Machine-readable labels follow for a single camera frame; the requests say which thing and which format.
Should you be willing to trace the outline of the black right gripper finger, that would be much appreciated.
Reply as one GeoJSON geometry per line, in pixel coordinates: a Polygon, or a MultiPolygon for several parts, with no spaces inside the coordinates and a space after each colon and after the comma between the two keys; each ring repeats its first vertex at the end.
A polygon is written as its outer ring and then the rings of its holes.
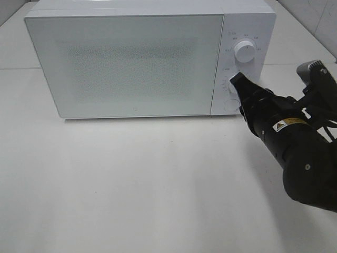
{"type": "Polygon", "coordinates": [[[241,105],[256,102],[266,95],[266,90],[250,81],[243,73],[238,73],[230,79],[234,86],[241,105]]]}

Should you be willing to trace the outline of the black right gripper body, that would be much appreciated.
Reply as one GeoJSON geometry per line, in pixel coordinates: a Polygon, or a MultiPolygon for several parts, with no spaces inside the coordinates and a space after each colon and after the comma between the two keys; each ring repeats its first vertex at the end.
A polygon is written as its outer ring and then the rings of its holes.
{"type": "Polygon", "coordinates": [[[263,142],[311,141],[311,126],[296,103],[267,89],[241,90],[241,112],[263,142]]]}

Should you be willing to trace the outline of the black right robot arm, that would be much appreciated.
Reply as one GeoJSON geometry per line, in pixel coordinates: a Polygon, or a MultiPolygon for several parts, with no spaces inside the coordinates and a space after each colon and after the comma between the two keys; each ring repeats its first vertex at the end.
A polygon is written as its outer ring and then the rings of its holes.
{"type": "Polygon", "coordinates": [[[287,98],[259,89],[241,96],[242,112],[283,169],[289,197],[336,211],[336,149],[287,98]]]}

